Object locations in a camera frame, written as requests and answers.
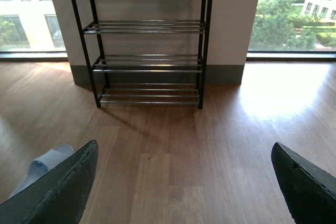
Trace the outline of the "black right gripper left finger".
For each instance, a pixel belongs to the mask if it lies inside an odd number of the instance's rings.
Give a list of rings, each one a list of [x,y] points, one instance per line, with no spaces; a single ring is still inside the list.
[[[33,184],[1,204],[1,223],[79,223],[96,175],[91,140]]]

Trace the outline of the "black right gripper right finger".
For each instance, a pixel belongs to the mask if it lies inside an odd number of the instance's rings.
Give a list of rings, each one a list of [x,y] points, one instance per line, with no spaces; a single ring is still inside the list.
[[[279,142],[271,161],[295,223],[335,223],[335,177]]]

